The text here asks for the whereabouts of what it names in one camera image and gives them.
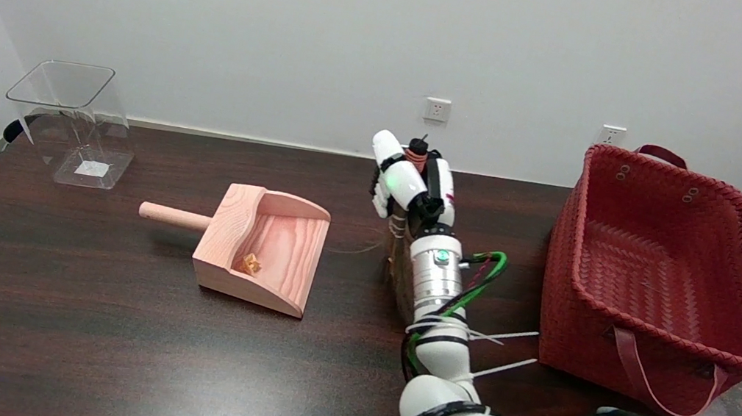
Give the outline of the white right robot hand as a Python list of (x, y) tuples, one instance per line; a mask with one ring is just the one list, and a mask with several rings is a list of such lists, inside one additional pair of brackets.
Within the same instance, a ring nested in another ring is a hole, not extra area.
[(405, 212), (405, 228), (414, 237), (451, 234), (456, 220), (454, 178), (446, 159), (429, 150), (421, 171), (389, 130), (372, 138), (375, 171), (372, 201), (381, 219)]

